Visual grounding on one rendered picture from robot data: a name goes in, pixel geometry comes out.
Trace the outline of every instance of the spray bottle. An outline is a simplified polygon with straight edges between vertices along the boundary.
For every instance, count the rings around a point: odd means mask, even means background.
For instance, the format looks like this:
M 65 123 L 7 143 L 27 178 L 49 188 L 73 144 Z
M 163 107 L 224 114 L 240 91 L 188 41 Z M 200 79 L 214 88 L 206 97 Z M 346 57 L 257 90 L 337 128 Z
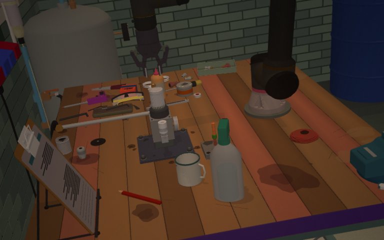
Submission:
M 156 87 L 162 88 L 162 92 L 166 92 L 166 85 L 164 84 L 164 77 L 159 75 L 158 70 L 155 68 L 153 75 L 150 77 L 152 84 L 156 84 Z
M 222 202 L 236 202 L 244 198 L 242 154 L 231 143 L 230 123 L 220 119 L 218 141 L 210 156 L 214 198 Z

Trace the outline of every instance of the mug rim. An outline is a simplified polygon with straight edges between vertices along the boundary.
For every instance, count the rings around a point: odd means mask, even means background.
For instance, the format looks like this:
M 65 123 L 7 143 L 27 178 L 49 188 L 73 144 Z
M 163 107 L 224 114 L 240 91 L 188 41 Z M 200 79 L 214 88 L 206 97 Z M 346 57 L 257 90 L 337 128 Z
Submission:
M 182 163 L 179 163 L 179 162 L 176 161 L 176 159 L 177 159 L 180 155 L 182 155 L 182 154 L 196 154 L 196 155 L 198 156 L 198 159 L 197 159 L 196 161 L 192 162 L 192 163 L 182 164 Z M 189 166 L 189 165 L 193 165 L 193 164 L 197 163 L 198 161 L 200 161 L 200 155 L 197 154 L 196 152 L 189 152 L 189 151 L 180 153 L 179 155 L 177 155 L 177 156 L 174 158 L 174 162 L 175 162 L 176 164 L 180 165 L 180 166 Z

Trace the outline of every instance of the storage tank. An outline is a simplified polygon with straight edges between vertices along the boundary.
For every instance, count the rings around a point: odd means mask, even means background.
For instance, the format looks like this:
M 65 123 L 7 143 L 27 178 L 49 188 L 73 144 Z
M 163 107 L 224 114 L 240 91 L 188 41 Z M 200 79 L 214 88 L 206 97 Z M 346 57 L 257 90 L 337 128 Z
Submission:
M 63 95 L 65 88 L 122 79 L 111 17 L 98 7 L 57 5 L 60 8 L 45 10 L 24 26 L 39 91 L 59 89 Z M 51 123 L 56 120 L 60 99 L 54 97 L 43 104 Z
M 384 0 L 333 0 L 330 92 L 384 102 Z

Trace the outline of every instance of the wooden table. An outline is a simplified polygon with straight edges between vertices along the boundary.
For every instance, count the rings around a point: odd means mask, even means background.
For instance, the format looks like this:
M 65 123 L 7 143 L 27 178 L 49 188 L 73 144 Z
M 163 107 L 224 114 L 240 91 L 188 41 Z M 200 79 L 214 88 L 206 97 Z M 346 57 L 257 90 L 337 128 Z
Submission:
M 291 111 L 276 119 L 249 117 L 244 105 L 252 90 L 251 67 L 249 60 L 236 65 L 237 73 L 198 77 L 196 68 L 164 73 L 170 82 L 184 81 L 183 73 L 202 81 L 193 88 L 200 98 L 191 95 L 189 103 L 169 107 L 205 166 L 206 177 L 196 186 L 179 185 L 174 159 L 140 164 L 137 137 L 152 134 L 148 116 L 64 130 L 74 149 L 67 159 L 100 189 L 98 239 L 308 239 L 384 225 L 384 191 L 362 179 L 349 161 L 351 149 L 380 133 L 298 68 L 299 90 L 287 99 Z M 94 97 L 98 93 L 93 88 L 137 84 L 144 101 L 132 101 L 140 108 L 133 113 L 143 112 L 150 98 L 141 86 L 149 80 L 134 77 L 66 88 L 61 105 Z M 118 93 L 106 91 L 111 97 Z M 182 99 L 166 92 L 166 103 Z M 58 119 L 97 106 L 61 108 Z M 220 118 L 229 119 L 231 141 L 242 154 L 245 197 L 237 202 L 214 198 L 210 161 L 200 148 L 200 142 L 212 139 L 211 123 L 217 126 Z M 92 114 L 59 124 L 89 120 Z M 298 129 L 312 129 L 319 139 L 292 142 L 290 133 Z M 55 132 L 52 139 L 62 134 Z M 106 142 L 90 145 L 97 138 Z M 77 156 L 80 146 L 86 147 L 86 159 Z M 123 196 L 119 190 L 161 200 L 162 205 Z M 65 210 L 60 238 L 86 233 Z

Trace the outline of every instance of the blue pole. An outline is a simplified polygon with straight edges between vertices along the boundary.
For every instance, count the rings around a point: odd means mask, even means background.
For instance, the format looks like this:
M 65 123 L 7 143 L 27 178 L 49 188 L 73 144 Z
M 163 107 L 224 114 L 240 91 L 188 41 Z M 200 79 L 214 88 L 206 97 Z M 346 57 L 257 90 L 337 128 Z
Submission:
M 40 112 L 40 116 L 41 116 L 41 122 L 42 123 L 46 123 L 47 122 L 47 118 L 46 118 L 46 115 L 45 115 L 45 112 L 44 112 L 42 100 L 41 100 L 40 95 L 39 95 L 40 93 L 38 91 L 38 86 L 36 85 L 35 77 L 34 77 L 34 74 L 32 72 L 32 68 L 31 68 L 31 65 L 30 65 L 30 56 L 28 54 L 27 47 L 22 45 L 20 47 L 20 50 L 21 50 L 22 55 L 24 56 L 25 67 L 26 67 L 26 70 L 27 70 L 28 75 L 29 75 L 30 84 L 32 85 L 33 101 L 35 103 L 37 103 L 38 111 Z

